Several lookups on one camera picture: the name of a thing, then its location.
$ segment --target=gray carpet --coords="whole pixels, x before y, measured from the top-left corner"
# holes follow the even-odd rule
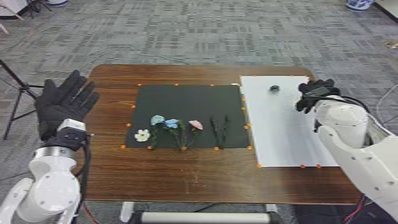
[[[72,0],[35,19],[3,23],[11,35],[0,33],[0,57],[33,84],[47,78],[61,81],[75,69],[90,75],[100,64],[299,65],[319,78],[337,79],[345,94],[376,112],[398,83],[398,51],[385,47],[398,39],[397,23],[376,8],[347,10],[344,0]],[[11,81],[3,71],[0,77]],[[0,82],[0,130],[15,97],[17,90]],[[20,109],[33,109],[29,98]],[[398,114],[397,93],[381,114],[385,120]],[[27,172],[40,145],[36,122],[35,116],[20,120],[0,141],[0,179]],[[398,133],[398,120],[386,125]],[[0,180],[0,200],[19,180]],[[90,203],[102,223],[118,223],[120,206]],[[193,211],[203,205],[141,206]],[[290,207],[281,208],[290,220]],[[223,205],[210,211],[219,210],[262,212],[264,205]]]

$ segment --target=white board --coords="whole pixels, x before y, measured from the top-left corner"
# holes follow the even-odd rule
[[[338,166],[315,133],[315,112],[296,110],[306,76],[242,76],[253,141],[262,167]],[[278,85],[281,91],[271,92]]]

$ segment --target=black cable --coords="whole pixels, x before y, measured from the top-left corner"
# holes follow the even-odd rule
[[[365,103],[356,98],[353,98],[349,96],[347,96],[347,100],[342,100],[342,99],[337,99],[337,98],[331,98],[331,97],[321,97],[321,96],[306,96],[306,98],[313,98],[313,99],[319,99],[319,100],[331,100],[331,101],[338,101],[342,103],[351,103],[351,104],[361,106],[365,108],[367,112],[370,113],[370,109],[369,109]]]
[[[81,175],[82,175],[82,173],[84,173],[84,169],[86,169],[86,165],[82,166],[82,168],[81,168],[81,170],[79,170],[79,172],[77,172],[77,174],[75,174],[75,177],[81,177]]]
[[[370,108],[369,108],[369,106],[365,105],[363,101],[361,101],[360,99],[356,99],[354,97],[351,97],[351,96],[342,96],[342,97],[344,97],[345,99],[356,101],[358,104],[363,106],[367,112],[370,113]]]
[[[84,164],[84,173],[82,173],[82,181],[81,181],[81,202],[79,202],[79,207],[75,211],[75,218],[72,223],[77,224],[77,219],[79,219],[79,212],[82,208],[82,204],[86,201],[86,194],[88,194],[88,184],[90,184],[90,170],[91,170],[91,136],[88,135],[86,139],[86,145],[84,145],[84,155],[86,155],[86,164]]]
[[[363,196],[361,196],[361,200],[360,200],[360,202],[358,202],[358,208],[356,208],[356,210],[358,210],[358,212],[356,212],[356,214],[354,214],[354,216],[351,217],[351,219],[347,220],[347,222],[345,222],[345,224],[351,224],[353,223],[353,221],[354,221],[354,219],[358,218],[358,216],[360,216],[360,214],[363,213],[363,210],[365,210],[365,206],[367,206],[367,202],[369,202],[369,198],[367,198],[367,196],[365,196],[365,194],[363,194]]]
[[[209,208],[212,208],[218,205],[218,203],[212,203],[209,206],[205,206],[202,209],[198,209],[194,212],[205,211]]]

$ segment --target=colorful object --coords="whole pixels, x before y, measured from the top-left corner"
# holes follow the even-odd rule
[[[152,125],[155,126],[157,124],[166,122],[166,117],[161,115],[155,115],[152,118]]]
[[[148,129],[139,130],[139,133],[134,135],[134,137],[136,137],[138,142],[146,142],[152,137]]]
[[[191,123],[193,127],[203,131],[203,123],[198,120],[189,121],[189,123]]]
[[[166,121],[166,127],[168,128],[178,128],[178,119],[171,119]]]
[[[376,0],[347,0],[347,7],[349,9],[356,10],[356,11],[365,11],[372,4],[374,4]]]

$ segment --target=flower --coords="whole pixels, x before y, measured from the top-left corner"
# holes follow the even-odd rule
[[[150,137],[152,137],[152,134],[150,134],[150,131],[148,129],[146,130],[139,130],[138,134],[134,135],[136,139],[138,139],[138,142],[146,142]]]
[[[203,123],[202,123],[198,120],[189,121],[189,123],[191,123],[193,127],[194,127],[200,131],[203,131]]]
[[[166,122],[166,117],[161,115],[155,115],[152,118],[152,125],[155,126],[157,124]]]
[[[166,121],[166,126],[168,128],[178,128],[178,119],[171,119]]]

